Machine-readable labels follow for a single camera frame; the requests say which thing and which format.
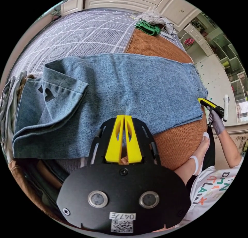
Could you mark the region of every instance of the qr code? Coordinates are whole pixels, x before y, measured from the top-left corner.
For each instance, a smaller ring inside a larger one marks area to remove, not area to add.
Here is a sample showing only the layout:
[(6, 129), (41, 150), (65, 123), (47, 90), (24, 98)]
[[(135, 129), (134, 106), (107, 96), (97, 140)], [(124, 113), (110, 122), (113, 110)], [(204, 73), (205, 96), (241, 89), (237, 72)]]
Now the qr code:
[(116, 233), (133, 233), (134, 232), (134, 221), (127, 220), (112, 220), (111, 232)]

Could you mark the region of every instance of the yellow plastic piece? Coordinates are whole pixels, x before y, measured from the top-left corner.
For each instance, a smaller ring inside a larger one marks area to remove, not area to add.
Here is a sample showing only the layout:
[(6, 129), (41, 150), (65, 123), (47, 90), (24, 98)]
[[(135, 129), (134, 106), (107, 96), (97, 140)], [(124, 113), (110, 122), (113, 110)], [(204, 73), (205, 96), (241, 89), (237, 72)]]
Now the yellow plastic piece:
[(126, 141), (127, 141), (127, 157), (128, 163), (139, 163), (142, 160), (142, 155), (140, 152), (140, 147), (138, 144), (137, 136), (134, 129), (134, 124), (131, 116), (125, 117), (125, 132), (126, 132)]
[(216, 105), (213, 104), (212, 102), (208, 101), (207, 99), (204, 98), (198, 98), (199, 103), (201, 104), (201, 100), (212, 106), (213, 108), (216, 108)]
[(108, 149), (105, 155), (105, 159), (107, 162), (118, 164), (120, 164), (121, 162), (123, 128), (124, 115), (119, 115), (116, 117), (114, 128), (109, 140)]

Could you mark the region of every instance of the white handheld device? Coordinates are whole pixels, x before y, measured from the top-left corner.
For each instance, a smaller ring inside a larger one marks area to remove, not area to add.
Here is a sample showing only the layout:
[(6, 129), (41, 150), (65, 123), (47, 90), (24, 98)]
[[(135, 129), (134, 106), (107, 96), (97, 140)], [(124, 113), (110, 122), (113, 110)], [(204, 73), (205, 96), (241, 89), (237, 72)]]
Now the white handheld device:
[(228, 104), (229, 104), (229, 96), (226, 94), (224, 96), (224, 117), (223, 117), (223, 121), (226, 122), (227, 118), (228, 118)]

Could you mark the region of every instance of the label sticker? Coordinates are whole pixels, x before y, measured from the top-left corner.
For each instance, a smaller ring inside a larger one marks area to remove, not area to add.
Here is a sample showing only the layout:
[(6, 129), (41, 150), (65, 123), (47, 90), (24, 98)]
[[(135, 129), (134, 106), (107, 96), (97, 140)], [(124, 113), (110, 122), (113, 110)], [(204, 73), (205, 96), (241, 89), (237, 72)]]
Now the label sticker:
[(115, 233), (133, 233), (134, 222), (127, 220), (113, 220), (111, 222), (111, 232)]
[(136, 219), (136, 213), (128, 214), (128, 213), (110, 212), (109, 213), (109, 219), (134, 221)]

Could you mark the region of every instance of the pink flower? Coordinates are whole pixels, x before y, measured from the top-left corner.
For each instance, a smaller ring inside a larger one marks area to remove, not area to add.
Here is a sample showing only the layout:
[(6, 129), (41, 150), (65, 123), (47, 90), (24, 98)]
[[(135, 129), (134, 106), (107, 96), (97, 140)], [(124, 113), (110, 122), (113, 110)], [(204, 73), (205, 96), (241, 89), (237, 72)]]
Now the pink flower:
[(186, 39), (185, 41), (184, 41), (184, 45), (186, 45), (187, 47), (188, 46), (190, 46), (190, 45), (192, 45), (193, 43), (194, 43), (194, 39), (192, 39), (192, 38), (188, 38), (188, 39)]

